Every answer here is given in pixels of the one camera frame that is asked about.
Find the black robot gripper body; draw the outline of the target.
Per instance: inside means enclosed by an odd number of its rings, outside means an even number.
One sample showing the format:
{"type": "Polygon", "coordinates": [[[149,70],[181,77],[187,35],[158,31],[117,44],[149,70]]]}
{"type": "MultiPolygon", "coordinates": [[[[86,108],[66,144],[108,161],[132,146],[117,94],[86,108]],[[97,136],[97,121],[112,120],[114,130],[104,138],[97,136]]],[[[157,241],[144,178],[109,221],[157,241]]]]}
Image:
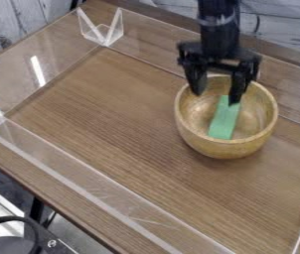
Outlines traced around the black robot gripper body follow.
{"type": "Polygon", "coordinates": [[[208,69],[229,72],[249,68],[252,80],[256,80],[262,56],[240,45],[239,37],[237,21],[223,24],[203,22],[201,38],[177,44],[179,65],[184,67],[185,64],[204,64],[208,69]]]}

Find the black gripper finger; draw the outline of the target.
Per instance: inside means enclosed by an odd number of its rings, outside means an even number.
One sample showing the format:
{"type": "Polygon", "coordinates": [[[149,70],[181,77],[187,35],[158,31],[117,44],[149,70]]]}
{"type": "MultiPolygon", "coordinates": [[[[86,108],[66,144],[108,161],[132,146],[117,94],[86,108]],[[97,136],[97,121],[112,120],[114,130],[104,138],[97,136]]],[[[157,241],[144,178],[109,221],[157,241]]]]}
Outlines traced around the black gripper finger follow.
{"type": "Polygon", "coordinates": [[[208,87],[208,67],[204,64],[187,63],[184,68],[192,92],[200,96],[208,87]]]}
{"type": "Polygon", "coordinates": [[[239,69],[231,76],[231,89],[228,93],[228,105],[239,104],[247,88],[252,82],[252,71],[249,68],[239,69]]]}

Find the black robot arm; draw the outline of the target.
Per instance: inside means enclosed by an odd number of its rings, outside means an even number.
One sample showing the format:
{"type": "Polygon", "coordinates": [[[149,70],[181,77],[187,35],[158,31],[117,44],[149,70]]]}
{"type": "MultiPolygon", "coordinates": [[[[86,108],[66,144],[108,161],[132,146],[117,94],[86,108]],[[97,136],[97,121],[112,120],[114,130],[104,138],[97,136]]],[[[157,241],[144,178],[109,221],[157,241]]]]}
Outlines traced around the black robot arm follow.
{"type": "Polygon", "coordinates": [[[233,106],[258,80],[262,63],[262,56],[240,45],[240,0],[199,0],[197,21],[201,38],[177,44],[179,65],[196,95],[208,88],[208,70],[227,71],[228,105],[233,106]]]}

